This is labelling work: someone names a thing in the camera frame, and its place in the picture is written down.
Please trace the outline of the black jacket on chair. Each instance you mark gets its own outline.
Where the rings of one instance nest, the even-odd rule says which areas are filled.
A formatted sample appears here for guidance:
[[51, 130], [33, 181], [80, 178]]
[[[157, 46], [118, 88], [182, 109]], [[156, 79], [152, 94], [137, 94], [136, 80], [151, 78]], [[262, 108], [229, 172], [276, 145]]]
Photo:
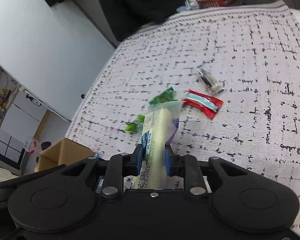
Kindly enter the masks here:
[[160, 24], [177, 12], [186, 0], [99, 0], [117, 41], [122, 42], [141, 26]]

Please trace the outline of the small clear black packet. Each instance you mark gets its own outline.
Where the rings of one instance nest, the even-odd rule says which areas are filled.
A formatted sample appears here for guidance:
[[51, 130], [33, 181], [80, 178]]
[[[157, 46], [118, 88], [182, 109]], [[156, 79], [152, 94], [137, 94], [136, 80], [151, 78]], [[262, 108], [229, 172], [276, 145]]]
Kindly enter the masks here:
[[224, 91], [221, 83], [217, 79], [215, 79], [209, 72], [207, 72], [203, 66], [198, 66], [197, 70], [200, 74], [201, 79], [212, 95], [219, 94]]

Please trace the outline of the black slipper on floor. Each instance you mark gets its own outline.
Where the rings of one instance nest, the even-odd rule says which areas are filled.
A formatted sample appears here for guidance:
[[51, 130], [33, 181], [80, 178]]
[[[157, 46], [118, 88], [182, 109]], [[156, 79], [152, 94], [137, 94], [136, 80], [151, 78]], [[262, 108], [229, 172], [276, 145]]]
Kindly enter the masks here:
[[51, 142], [50, 141], [45, 141], [45, 142], [41, 143], [41, 149], [42, 149], [42, 151], [46, 150], [50, 146], [51, 146]]

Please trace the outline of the long white cake packet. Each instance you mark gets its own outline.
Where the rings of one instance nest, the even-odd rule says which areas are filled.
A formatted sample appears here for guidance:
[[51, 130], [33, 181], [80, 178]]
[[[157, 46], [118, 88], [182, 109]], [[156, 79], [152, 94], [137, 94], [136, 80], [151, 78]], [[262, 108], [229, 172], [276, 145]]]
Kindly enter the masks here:
[[179, 127], [180, 100], [150, 106], [145, 115], [140, 142], [143, 158], [138, 176], [134, 176], [132, 189], [164, 189], [166, 186], [165, 147]]

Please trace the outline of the grey door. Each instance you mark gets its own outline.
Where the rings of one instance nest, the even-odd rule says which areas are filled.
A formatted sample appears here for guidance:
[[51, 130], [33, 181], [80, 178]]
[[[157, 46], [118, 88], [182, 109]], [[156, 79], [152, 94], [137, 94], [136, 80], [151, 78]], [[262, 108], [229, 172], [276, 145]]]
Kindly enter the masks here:
[[103, 13], [99, 0], [72, 0], [79, 7], [81, 12], [98, 29], [106, 40], [114, 47], [120, 44], [115, 38], [107, 19]]

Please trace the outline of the brown cardboard box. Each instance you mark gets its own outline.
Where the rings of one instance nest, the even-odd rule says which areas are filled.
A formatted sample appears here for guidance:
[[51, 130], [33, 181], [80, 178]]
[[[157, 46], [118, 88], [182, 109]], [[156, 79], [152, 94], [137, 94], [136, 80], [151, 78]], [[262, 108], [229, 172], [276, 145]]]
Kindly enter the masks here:
[[94, 155], [95, 153], [91, 149], [72, 140], [62, 138], [40, 153], [34, 171], [39, 172], [63, 164], [69, 166]]

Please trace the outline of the white kitchen cabinet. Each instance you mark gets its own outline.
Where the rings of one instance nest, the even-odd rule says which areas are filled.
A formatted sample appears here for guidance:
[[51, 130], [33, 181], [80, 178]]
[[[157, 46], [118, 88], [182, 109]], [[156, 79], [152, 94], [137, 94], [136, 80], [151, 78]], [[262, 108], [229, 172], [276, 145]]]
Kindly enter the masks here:
[[2, 116], [0, 130], [11, 136], [12, 145], [8, 146], [7, 152], [17, 163], [18, 169], [23, 165], [23, 158], [26, 155], [24, 144], [27, 140], [36, 138], [46, 113], [47, 107], [26, 90], [20, 88], [10, 97]]

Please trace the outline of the white black patterned blanket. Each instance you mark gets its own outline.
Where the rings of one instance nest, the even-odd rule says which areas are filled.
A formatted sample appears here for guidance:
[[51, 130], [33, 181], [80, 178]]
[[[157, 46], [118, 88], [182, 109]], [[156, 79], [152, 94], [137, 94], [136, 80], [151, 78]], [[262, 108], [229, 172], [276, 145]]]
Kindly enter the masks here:
[[[300, 22], [283, 1], [140, 28], [105, 64], [66, 137], [104, 159], [130, 152], [162, 100], [177, 111], [176, 154], [223, 158], [300, 202]], [[292, 228], [300, 236], [300, 210]]]

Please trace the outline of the blue green snack packet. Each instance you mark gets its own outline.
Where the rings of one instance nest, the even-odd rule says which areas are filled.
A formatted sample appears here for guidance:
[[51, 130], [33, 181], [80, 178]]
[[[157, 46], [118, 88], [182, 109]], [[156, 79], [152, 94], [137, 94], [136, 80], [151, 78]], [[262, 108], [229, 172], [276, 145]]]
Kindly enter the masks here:
[[95, 172], [95, 183], [96, 183], [96, 189], [95, 192], [97, 194], [100, 194], [101, 189], [102, 189], [102, 184], [103, 184], [103, 166], [102, 166], [102, 162], [104, 161], [102, 158], [100, 158], [100, 156], [98, 154], [95, 154], [95, 157], [98, 159], [98, 163], [97, 163], [97, 168], [96, 168], [96, 172]]

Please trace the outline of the red teal snack packet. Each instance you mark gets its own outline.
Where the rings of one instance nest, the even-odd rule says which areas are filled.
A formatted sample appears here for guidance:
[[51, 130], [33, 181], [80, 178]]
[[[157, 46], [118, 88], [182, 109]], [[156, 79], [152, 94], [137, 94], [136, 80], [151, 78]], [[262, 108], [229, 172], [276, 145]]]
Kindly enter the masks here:
[[192, 106], [213, 120], [223, 105], [223, 101], [189, 89], [183, 98], [183, 104]]

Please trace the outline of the water bottle pack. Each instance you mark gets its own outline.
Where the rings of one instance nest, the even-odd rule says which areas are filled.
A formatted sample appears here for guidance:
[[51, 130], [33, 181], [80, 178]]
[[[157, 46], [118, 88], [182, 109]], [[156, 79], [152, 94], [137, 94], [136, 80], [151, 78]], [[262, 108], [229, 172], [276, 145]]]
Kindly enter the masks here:
[[36, 152], [37, 147], [38, 147], [38, 140], [36, 138], [31, 138], [25, 142], [23, 149], [29, 154], [32, 154]]

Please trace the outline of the green candy packet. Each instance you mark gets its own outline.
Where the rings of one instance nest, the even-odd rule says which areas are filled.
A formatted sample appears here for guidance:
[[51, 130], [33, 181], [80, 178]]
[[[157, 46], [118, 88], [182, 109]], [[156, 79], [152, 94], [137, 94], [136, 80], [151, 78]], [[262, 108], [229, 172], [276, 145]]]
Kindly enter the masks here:
[[138, 115], [136, 119], [125, 127], [126, 132], [141, 133], [143, 129], [145, 116]]
[[160, 93], [159, 95], [155, 96], [153, 99], [150, 100], [149, 105], [158, 105], [170, 101], [175, 101], [176, 91], [170, 87]]

